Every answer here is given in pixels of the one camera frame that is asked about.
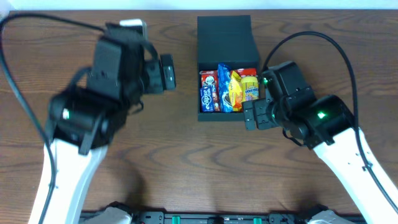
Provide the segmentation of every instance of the green led light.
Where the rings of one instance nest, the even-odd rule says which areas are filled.
[[[318,113],[318,117],[319,117],[320,119],[323,119],[324,117],[326,117],[326,114],[325,114],[324,112],[320,111],[320,112]]]
[[[62,118],[63,119],[69,119],[69,110],[68,109],[63,109],[62,111]]]

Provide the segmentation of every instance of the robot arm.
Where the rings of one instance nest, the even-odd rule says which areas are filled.
[[[49,104],[45,125],[56,168],[55,188],[43,223],[78,223],[96,169],[114,134],[126,123],[129,110],[143,103],[145,93],[175,88],[171,55],[161,55],[144,32],[107,24],[96,45],[93,68],[82,69]],[[144,49],[151,53],[144,60]],[[88,73],[86,88],[76,86]],[[39,223],[49,192],[50,157],[44,148],[44,167],[29,223]]]
[[[398,214],[376,185],[360,156],[353,129],[354,118],[344,102],[333,95],[316,99],[294,62],[271,67],[260,79],[265,83],[266,97],[243,103],[246,129],[282,126],[284,133],[290,131],[290,140],[299,144],[297,139],[301,139],[302,145],[314,150],[329,166],[368,223],[398,220]],[[366,159],[372,164],[371,168],[386,194],[397,204],[397,188],[373,156],[364,134],[359,131]]]
[[[361,131],[361,142],[366,159],[390,198],[398,203],[398,190],[374,157]],[[398,214],[383,196],[372,177],[364,169],[352,128],[333,137],[335,143],[321,143],[313,150],[335,173],[368,223],[389,223],[398,220]]]
[[[57,181],[44,223],[77,223],[87,190],[96,169],[105,158],[108,146],[92,149],[87,155],[78,153],[78,146],[54,139],[51,151],[57,166]],[[29,224],[37,224],[49,191],[51,176],[50,159],[44,149],[42,178]]]

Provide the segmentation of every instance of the green connector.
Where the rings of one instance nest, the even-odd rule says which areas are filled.
[[[172,217],[172,224],[180,224],[181,217]]]
[[[254,222],[254,224],[262,224],[261,218],[254,218],[253,222]]]

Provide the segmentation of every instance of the wooden table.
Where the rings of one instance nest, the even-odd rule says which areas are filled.
[[[175,212],[304,210],[322,203],[358,213],[340,181],[280,128],[245,131],[243,122],[197,121],[197,16],[252,16],[261,57],[294,32],[315,30],[344,48],[358,80],[361,127],[379,162],[398,182],[398,14],[396,11],[49,11],[97,26],[141,18],[158,52],[174,56],[177,90],[145,96],[91,183],[84,208],[115,200]],[[4,33],[9,66],[42,123],[47,103],[76,70],[91,65],[98,33],[37,19]],[[337,51],[316,37],[284,45],[271,64],[294,60],[318,96],[352,108],[351,84]],[[0,222],[29,219],[42,172],[43,143],[0,75]]]

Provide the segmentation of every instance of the chip bag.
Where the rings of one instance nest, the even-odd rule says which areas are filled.
[[[229,98],[231,100],[234,112],[242,111],[243,91],[241,77],[235,71],[231,72],[231,81],[229,82]]]

